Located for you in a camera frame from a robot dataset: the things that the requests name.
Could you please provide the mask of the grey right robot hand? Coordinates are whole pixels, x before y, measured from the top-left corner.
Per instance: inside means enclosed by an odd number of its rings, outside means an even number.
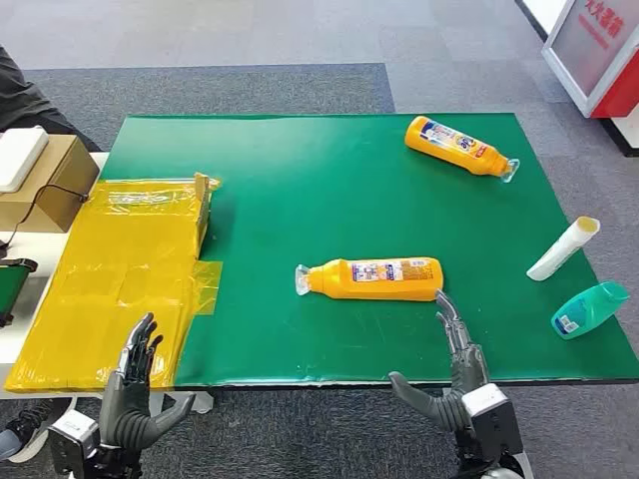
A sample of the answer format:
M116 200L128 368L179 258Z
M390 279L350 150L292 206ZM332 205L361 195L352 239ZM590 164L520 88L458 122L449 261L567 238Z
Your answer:
M391 371L388 377L394 393L404 402L444 430L462 431L471 425L462 397L487 384L486 367L480 347L471 340L466 324L449 297L438 289L436 303L440 308L436 317L443 327L450 352L450 390L434 396L410 385L399 371Z

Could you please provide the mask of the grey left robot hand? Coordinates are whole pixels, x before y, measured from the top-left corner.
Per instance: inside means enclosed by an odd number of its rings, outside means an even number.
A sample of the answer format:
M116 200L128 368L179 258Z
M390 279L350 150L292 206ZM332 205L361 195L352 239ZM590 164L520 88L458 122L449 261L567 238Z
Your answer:
M191 410L194 393L152 416L150 374L158 346L158 324L151 312L135 324L107 381L99 418L101 443L111 448L139 452L151 447L181 422Z

